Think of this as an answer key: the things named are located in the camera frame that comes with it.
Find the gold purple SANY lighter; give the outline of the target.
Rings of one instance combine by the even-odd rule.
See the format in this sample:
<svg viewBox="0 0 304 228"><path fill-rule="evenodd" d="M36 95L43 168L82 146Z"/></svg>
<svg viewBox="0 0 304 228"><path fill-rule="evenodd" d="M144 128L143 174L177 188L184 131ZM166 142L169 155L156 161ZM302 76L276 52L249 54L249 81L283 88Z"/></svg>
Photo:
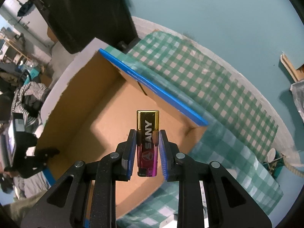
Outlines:
<svg viewBox="0 0 304 228"><path fill-rule="evenodd" d="M158 167L159 111L137 111L138 176L155 177Z"/></svg>

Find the wooden bracket on wall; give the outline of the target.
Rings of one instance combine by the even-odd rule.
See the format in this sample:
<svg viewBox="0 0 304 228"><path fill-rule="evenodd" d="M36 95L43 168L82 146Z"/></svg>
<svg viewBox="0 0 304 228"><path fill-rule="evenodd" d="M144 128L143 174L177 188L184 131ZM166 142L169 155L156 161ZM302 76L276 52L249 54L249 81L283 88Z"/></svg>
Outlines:
<svg viewBox="0 0 304 228"><path fill-rule="evenodd" d="M286 68L286 70L288 71L288 73L291 75L292 79L295 82L304 79L303 65L299 68L295 68L285 53L281 54L280 62L284 65L284 67Z"/></svg>

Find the green white checkered tablecloth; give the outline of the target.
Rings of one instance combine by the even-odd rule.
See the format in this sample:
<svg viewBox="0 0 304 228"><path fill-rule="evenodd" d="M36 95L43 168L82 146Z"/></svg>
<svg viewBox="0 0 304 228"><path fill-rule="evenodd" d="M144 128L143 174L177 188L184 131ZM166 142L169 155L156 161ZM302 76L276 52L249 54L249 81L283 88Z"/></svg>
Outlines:
<svg viewBox="0 0 304 228"><path fill-rule="evenodd" d="M262 210L273 211L283 192L263 162L278 125L250 91L192 42L163 31L148 34L125 54L111 46L106 51L207 120L190 155L235 170Z"/></svg>

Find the black television on stand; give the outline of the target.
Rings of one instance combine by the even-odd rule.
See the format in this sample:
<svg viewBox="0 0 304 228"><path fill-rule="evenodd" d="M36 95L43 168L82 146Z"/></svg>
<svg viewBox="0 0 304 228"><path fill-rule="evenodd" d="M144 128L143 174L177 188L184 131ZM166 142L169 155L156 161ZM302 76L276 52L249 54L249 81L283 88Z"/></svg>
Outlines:
<svg viewBox="0 0 304 228"><path fill-rule="evenodd" d="M126 52L139 41L125 0L29 0L70 53L94 38Z"/></svg>

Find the open cardboard box blue rim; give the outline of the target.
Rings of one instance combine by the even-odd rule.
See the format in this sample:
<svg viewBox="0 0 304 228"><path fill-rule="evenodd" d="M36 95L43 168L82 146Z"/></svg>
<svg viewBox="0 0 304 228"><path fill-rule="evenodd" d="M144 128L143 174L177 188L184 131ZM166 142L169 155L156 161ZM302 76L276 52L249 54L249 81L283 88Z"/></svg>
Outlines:
<svg viewBox="0 0 304 228"><path fill-rule="evenodd" d="M137 127L138 110L159 111L159 128L183 153L207 130L106 60L99 52L106 46L94 39L78 53L41 109L44 130L37 148L59 150L47 164L49 180L60 178L78 160L95 162L112 153Z"/></svg>

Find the silver foil sheet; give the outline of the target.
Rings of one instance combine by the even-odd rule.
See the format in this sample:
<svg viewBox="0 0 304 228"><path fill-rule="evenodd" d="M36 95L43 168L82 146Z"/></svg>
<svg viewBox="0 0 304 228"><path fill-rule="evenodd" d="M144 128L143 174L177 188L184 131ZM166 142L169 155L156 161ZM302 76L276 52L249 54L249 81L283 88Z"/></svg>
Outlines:
<svg viewBox="0 0 304 228"><path fill-rule="evenodd" d="M302 121L304 121L304 80L300 80L291 85L290 91L294 100L294 104Z"/></svg>

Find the striped grey white clothing pile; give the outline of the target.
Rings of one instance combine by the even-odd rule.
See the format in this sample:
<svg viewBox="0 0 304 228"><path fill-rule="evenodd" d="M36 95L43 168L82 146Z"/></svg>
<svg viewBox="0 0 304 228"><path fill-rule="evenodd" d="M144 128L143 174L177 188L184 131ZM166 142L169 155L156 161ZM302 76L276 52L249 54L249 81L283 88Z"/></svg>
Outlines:
<svg viewBox="0 0 304 228"><path fill-rule="evenodd" d="M40 111L50 91L45 84L34 81L15 90L11 114L23 115L26 132L34 133L40 125Z"/></svg>

